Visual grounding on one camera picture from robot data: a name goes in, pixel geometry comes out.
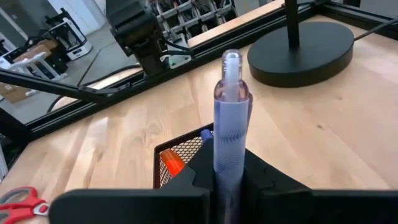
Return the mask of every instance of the wooden table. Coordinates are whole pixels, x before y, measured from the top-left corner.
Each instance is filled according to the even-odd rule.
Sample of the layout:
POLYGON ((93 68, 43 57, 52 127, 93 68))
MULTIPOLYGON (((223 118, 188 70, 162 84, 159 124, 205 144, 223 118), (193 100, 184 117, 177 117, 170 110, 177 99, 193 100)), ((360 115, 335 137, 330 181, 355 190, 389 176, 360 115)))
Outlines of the wooden table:
MULTIPOLYGON (((280 2, 249 14, 266 13, 280 2)), ((355 35, 364 32, 348 27, 355 35)), ((216 35, 210 32, 203 39, 216 35)), ((396 41, 369 35, 355 42, 353 61, 339 75, 291 89, 255 81, 248 48, 241 49, 244 79, 254 95, 248 149, 311 188, 398 188, 396 41)), ((77 188, 151 188, 154 148, 213 121, 220 66, 220 59, 210 62, 30 143, 0 194, 31 185, 51 202, 77 188)))

